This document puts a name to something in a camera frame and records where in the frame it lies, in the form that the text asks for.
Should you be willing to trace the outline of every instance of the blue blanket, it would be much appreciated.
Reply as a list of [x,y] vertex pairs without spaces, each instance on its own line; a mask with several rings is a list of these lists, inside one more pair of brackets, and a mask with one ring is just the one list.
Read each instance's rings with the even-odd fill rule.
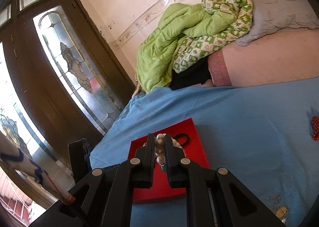
[[[192,118],[212,169],[228,168],[296,227],[319,193],[319,78],[257,87],[156,88],[133,98],[91,154],[105,167],[126,160],[130,142]],[[186,226],[185,200],[134,205],[131,226]]]

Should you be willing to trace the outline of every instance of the glass door panel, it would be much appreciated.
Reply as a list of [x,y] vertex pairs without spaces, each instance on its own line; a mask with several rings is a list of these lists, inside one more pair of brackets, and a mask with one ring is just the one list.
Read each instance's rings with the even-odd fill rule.
[[123,106],[90,58],[62,6],[35,16],[33,21],[56,75],[81,111],[104,135]]

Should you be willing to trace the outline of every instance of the small gold object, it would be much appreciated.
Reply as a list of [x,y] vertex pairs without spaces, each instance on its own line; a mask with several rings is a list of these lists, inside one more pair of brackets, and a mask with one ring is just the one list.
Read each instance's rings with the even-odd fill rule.
[[276,216],[278,218],[284,217],[286,213],[288,212],[288,208],[286,206],[281,206],[276,212]]

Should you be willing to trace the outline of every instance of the black hair tie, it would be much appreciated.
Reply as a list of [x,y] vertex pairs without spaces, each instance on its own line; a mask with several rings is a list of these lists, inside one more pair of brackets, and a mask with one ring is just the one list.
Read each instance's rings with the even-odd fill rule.
[[[182,138],[182,137],[186,137],[186,138],[187,138],[186,141],[181,142],[181,141],[178,141],[178,140],[177,140],[177,139]],[[188,134],[186,134],[186,133],[179,133],[179,134],[177,134],[175,137],[173,137],[173,139],[175,139],[176,141],[178,141],[178,143],[179,143],[181,146],[185,146],[187,143],[189,143],[189,136],[188,136]]]

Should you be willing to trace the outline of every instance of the black cloth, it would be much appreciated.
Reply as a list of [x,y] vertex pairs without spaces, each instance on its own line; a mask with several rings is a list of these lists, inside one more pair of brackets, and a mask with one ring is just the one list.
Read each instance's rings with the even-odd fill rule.
[[208,70],[207,59],[208,56],[200,59],[181,73],[176,73],[173,69],[172,81],[169,86],[171,90],[178,90],[199,83],[204,84],[208,79],[211,79],[212,76]]

